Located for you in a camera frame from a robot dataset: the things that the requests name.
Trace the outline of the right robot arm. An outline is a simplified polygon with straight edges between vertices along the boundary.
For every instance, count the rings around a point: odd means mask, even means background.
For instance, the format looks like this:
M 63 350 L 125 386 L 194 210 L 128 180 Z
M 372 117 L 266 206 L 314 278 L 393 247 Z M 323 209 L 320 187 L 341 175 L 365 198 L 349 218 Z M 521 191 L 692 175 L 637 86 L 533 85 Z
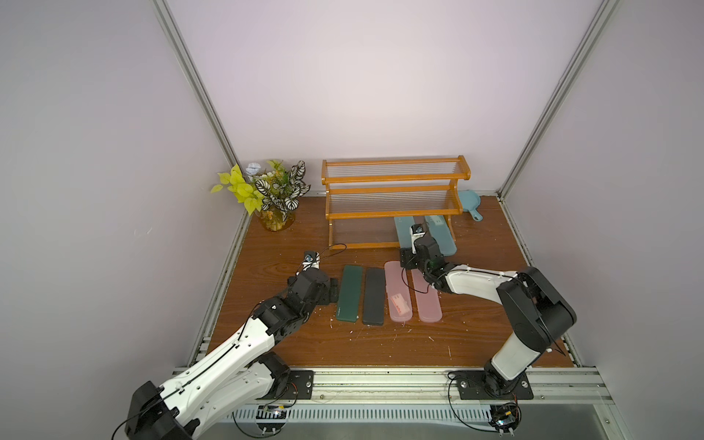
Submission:
M 487 394 L 503 397 L 548 348 L 577 323 L 577 314 L 536 267 L 491 271 L 449 261 L 428 233 L 400 250 L 401 266 L 418 270 L 442 293 L 468 295 L 500 304 L 513 333 L 484 367 Z

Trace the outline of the orange three-tier shelf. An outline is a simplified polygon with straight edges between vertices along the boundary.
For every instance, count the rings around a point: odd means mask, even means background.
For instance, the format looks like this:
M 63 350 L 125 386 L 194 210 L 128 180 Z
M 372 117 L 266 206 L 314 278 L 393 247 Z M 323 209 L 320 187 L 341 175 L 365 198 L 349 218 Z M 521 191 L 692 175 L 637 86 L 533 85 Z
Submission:
M 398 249 L 396 217 L 463 213 L 458 183 L 471 178 L 464 156 L 329 159 L 322 164 L 328 243 L 335 249 Z

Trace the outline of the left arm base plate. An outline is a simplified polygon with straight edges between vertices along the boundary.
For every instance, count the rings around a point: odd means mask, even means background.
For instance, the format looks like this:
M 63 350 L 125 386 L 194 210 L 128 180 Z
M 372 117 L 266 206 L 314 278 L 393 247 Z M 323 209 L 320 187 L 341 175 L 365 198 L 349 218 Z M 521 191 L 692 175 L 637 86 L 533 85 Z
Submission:
M 271 390 L 262 397 L 264 401 L 308 401 L 312 399 L 315 385 L 313 370 L 291 370 L 276 379 Z

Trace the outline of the connector board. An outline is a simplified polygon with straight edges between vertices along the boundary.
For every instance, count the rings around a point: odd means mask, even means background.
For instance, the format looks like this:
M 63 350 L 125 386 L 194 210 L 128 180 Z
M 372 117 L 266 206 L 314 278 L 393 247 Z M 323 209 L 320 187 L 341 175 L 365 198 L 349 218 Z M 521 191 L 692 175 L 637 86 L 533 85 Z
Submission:
M 260 405 L 255 425 L 261 437 L 277 436 L 287 424 L 289 408 L 284 405 Z
M 501 436 L 514 436 L 521 422 L 522 412 L 515 401 L 489 407 L 489 425 Z

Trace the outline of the black pencil case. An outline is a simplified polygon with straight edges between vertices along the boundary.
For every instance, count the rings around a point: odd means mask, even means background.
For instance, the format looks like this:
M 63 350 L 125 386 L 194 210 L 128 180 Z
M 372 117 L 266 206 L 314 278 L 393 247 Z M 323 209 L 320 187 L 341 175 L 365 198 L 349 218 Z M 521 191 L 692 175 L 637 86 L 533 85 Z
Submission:
M 382 326 L 384 324 L 385 287 L 385 271 L 379 268 L 368 268 L 362 316 L 362 322 L 365 325 Z

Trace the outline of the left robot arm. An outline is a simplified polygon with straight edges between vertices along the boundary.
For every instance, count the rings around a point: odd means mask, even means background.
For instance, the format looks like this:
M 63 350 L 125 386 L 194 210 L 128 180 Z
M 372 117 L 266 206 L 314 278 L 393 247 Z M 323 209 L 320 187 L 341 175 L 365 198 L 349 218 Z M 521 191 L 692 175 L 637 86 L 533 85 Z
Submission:
M 315 267 L 257 304 L 243 326 L 184 372 L 132 395 L 121 429 L 129 439 L 197 439 L 228 414 L 258 399 L 283 396 L 290 368 L 273 351 L 319 305 L 339 297 L 339 282 Z

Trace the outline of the teal handled dish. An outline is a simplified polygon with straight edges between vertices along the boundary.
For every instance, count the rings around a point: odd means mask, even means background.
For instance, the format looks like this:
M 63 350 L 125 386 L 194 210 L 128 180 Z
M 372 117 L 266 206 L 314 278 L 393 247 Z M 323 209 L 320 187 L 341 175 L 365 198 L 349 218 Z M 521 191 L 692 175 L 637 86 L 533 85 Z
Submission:
M 481 222 L 483 215 L 479 212 L 481 204 L 480 196 L 474 191 L 463 190 L 458 192 L 458 197 L 462 204 L 463 211 L 469 213 L 475 222 Z

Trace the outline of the dark green pencil case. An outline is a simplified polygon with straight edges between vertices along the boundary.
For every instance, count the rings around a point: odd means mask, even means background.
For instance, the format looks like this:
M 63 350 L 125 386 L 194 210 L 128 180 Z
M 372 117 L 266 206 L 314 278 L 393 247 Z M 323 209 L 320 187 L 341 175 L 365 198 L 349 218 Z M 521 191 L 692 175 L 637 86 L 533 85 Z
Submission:
M 355 323 L 359 318 L 359 303 L 362 291 L 363 267 L 346 265 L 337 301 L 338 321 Z

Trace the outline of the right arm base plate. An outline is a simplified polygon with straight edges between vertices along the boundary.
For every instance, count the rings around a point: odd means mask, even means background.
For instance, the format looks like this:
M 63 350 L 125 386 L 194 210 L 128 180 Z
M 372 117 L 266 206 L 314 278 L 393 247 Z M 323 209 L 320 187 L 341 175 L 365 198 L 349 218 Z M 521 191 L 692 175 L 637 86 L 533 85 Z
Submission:
M 511 381 L 485 370 L 456 370 L 448 374 L 462 400 L 512 401 L 533 400 L 535 394 L 526 372 Z

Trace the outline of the left connector board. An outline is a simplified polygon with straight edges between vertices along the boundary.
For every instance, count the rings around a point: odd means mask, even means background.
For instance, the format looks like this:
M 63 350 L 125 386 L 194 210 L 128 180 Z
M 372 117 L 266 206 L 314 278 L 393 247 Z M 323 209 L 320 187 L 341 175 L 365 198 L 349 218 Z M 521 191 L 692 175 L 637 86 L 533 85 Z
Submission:
M 277 436 L 287 424 L 289 408 L 284 405 L 260 405 L 255 425 L 261 437 Z

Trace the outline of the right connector board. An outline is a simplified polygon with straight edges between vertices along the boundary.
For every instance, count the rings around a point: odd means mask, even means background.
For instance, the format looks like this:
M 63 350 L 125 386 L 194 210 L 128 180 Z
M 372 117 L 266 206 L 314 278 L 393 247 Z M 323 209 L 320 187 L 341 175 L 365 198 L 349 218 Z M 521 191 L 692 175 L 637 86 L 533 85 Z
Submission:
M 489 425 L 501 436 L 514 436 L 521 422 L 522 412 L 515 401 L 489 407 Z

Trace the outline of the aluminium front rail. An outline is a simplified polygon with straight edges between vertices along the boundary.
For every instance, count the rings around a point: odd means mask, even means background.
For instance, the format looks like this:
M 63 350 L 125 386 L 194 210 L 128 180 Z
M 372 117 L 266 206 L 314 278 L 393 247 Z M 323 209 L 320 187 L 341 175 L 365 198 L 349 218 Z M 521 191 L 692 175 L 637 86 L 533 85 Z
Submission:
M 311 403 L 444 403 L 460 399 L 451 371 L 460 368 L 303 368 L 315 372 Z M 480 370 L 464 368 L 463 370 Z M 596 368 L 528 368 L 535 397 L 526 403 L 611 403 L 612 397 Z M 276 379 L 266 368 L 238 373 L 212 396 L 194 404 L 211 407 L 226 399 L 238 407 L 262 400 Z

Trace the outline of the potted plant in vase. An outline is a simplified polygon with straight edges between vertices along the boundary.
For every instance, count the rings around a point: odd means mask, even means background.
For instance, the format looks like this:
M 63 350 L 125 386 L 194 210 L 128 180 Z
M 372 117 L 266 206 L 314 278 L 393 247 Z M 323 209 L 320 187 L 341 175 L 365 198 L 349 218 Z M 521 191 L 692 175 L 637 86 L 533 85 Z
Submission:
M 265 172 L 260 172 L 258 163 L 251 163 L 249 170 L 235 165 L 228 172 L 220 172 L 210 193 L 231 192 L 249 216 L 258 216 L 265 229 L 279 232 L 294 223 L 300 199 L 309 193 L 311 185 L 304 181 L 304 161 L 287 167 L 273 159 L 267 165 L 269 170 Z

